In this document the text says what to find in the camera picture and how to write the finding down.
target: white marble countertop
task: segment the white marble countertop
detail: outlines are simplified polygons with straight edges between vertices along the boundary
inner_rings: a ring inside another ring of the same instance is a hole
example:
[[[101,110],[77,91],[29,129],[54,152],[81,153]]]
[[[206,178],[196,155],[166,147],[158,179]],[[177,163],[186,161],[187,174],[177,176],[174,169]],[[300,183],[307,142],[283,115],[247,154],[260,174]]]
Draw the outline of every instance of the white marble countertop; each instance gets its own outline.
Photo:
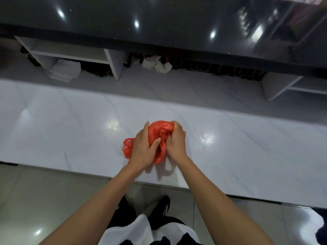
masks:
[[[0,160],[114,177],[122,142],[149,120],[177,120],[187,152],[226,194],[327,208],[327,96],[260,82],[132,65],[120,81],[50,80],[22,56],[0,64]],[[187,187],[169,160],[137,181]]]

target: red plastic bag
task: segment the red plastic bag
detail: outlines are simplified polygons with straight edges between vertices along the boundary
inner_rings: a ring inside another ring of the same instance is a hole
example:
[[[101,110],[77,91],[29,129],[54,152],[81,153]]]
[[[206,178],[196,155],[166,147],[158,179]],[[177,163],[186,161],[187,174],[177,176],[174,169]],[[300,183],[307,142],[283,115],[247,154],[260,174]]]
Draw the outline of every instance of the red plastic bag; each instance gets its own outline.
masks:
[[[155,121],[149,125],[149,145],[151,146],[154,140],[161,137],[160,145],[157,148],[153,163],[161,163],[166,154],[166,140],[168,135],[174,130],[174,123],[168,121]],[[125,158],[130,159],[135,138],[127,138],[124,140],[122,151]]]

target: tile floor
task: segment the tile floor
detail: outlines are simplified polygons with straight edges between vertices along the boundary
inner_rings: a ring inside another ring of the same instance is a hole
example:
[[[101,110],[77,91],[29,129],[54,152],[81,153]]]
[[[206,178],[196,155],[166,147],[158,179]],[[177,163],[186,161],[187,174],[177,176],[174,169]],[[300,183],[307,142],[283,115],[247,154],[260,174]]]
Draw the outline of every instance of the tile floor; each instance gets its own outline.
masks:
[[[0,164],[0,245],[38,244],[107,182],[106,178]],[[149,214],[165,194],[171,199],[167,215],[194,228],[202,244],[214,244],[190,191],[135,183],[127,192],[137,214]],[[312,209],[232,200],[275,244],[318,244],[315,232],[323,220]]]

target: black countertop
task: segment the black countertop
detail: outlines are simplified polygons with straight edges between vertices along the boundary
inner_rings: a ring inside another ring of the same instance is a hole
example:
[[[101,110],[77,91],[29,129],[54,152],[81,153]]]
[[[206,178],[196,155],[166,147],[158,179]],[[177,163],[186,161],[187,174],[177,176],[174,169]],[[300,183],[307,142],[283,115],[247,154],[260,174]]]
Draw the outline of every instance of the black countertop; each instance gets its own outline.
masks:
[[[327,68],[325,0],[0,3],[0,34],[308,76]]]

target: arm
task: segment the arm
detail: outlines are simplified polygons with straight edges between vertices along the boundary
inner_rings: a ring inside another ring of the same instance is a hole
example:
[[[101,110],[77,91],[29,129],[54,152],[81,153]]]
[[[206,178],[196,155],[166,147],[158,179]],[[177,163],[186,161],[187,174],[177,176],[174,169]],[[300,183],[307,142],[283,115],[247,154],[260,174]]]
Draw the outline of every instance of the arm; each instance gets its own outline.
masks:
[[[167,139],[167,152],[176,162],[189,186],[200,214],[216,245],[273,245],[272,240],[247,214],[214,185],[187,156],[186,132],[174,122]]]
[[[149,147],[148,131],[149,122],[135,138],[129,164],[48,235],[40,245],[98,244],[129,185],[153,161],[160,139],[155,140]]]

